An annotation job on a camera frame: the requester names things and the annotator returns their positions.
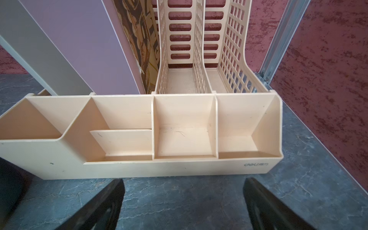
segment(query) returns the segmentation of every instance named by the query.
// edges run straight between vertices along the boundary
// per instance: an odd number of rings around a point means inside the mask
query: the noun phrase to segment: beige plastic desk organizer
[[[27,95],[0,117],[0,157],[43,179],[267,173],[283,158],[282,100],[248,68],[244,52],[241,58],[234,59],[235,51],[229,56],[230,33],[224,34],[218,69],[204,68],[204,5],[196,0],[191,9],[197,45],[192,70],[168,69],[168,6],[159,0],[156,92]],[[227,2],[230,18],[233,6],[240,18],[244,14],[244,34],[237,33],[244,43],[250,2]],[[218,93],[213,85],[232,93]],[[247,93],[234,93],[235,87]]]

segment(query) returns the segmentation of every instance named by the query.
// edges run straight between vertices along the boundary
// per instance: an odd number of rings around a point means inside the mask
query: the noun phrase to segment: rectangular hole
[[[215,59],[217,57],[217,54],[215,54],[215,53],[204,53],[203,56],[204,56],[204,59]]]
[[[219,45],[217,44],[204,44],[203,49],[204,50],[217,50],[219,48]]]
[[[207,0],[206,7],[224,7],[226,0]]]
[[[205,23],[205,31],[219,31],[221,23]]]
[[[170,35],[170,41],[172,42],[189,42],[190,38],[189,34]]]
[[[177,59],[189,59],[190,54],[188,53],[173,53],[171,54],[171,59],[177,60]]]
[[[184,11],[169,12],[169,19],[170,20],[190,20],[192,19],[192,13],[184,12]]]
[[[190,31],[192,29],[192,25],[189,23],[173,23],[169,25],[170,31]]]
[[[192,0],[185,0],[185,1],[182,1],[182,0],[168,0],[167,5],[170,8],[189,8],[189,7],[192,7],[193,2],[192,2]]]
[[[248,81],[248,83],[247,83],[247,88],[248,88],[248,90],[250,90],[250,89],[251,89],[251,87],[252,87],[252,82],[251,82],[251,81]]]
[[[217,66],[218,66],[218,63],[205,63],[206,68],[217,68]]]
[[[155,105],[158,115],[155,158],[215,158],[216,102],[213,95],[157,96]]]
[[[205,34],[205,41],[218,41],[220,40],[219,34]]]
[[[171,45],[170,50],[172,51],[190,50],[190,45]]]
[[[224,17],[224,12],[222,11],[207,11],[205,13],[206,20],[221,20]]]
[[[193,64],[192,63],[188,63],[188,64],[169,64],[169,69],[175,69],[175,68],[192,68]]]

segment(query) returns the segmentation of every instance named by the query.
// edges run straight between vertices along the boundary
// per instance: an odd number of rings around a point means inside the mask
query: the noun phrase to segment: perforated plastic panel
[[[218,65],[229,93],[268,92],[245,62],[251,0],[230,1]]]
[[[160,67],[156,82],[157,93],[167,93],[167,84],[169,77],[169,63],[167,57],[167,42],[166,42],[166,19],[165,7],[166,0],[158,0],[158,25],[159,25],[159,40],[160,40]]]
[[[197,93],[211,93],[209,80],[203,62],[203,32],[204,32],[204,7],[205,0],[196,0],[196,19],[194,30],[194,60],[193,60],[193,77],[195,90]]]
[[[216,58],[214,59],[205,59],[205,63],[218,63],[220,60],[220,53],[222,48],[223,35],[225,31],[225,23],[227,10],[229,8],[229,0],[225,1],[225,5],[209,5],[211,7],[205,8],[205,13],[207,18],[205,18],[205,24],[213,25],[213,24],[221,24],[221,29],[217,30],[208,30],[205,31],[205,41],[204,44],[209,49],[205,49],[205,54],[216,54]]]

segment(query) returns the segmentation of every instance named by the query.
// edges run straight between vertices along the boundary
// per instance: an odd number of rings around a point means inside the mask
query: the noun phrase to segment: gray marble tabletop
[[[0,113],[42,89],[28,75],[0,75]],[[125,178],[116,229],[252,229],[247,177],[317,229],[368,229],[366,193],[285,104],[282,149],[284,159],[267,174]],[[55,229],[111,180],[35,177],[4,229]]]

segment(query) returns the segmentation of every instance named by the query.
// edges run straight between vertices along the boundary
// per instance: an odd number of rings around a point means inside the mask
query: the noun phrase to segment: marble surface
[[[22,85],[20,80],[6,80]],[[34,80],[26,82],[27,92],[14,86],[8,99],[0,90],[0,101],[15,103],[36,89]],[[285,158],[267,174],[124,179],[116,229],[252,229],[242,193],[246,177],[255,177],[319,230],[366,229],[364,191],[286,105],[282,144]],[[111,180],[35,177],[4,229],[55,229]]]
[[[366,190],[367,51],[368,1],[311,1],[271,82]]]
[[[0,114],[28,93],[41,90],[43,87],[29,74],[0,74]]]

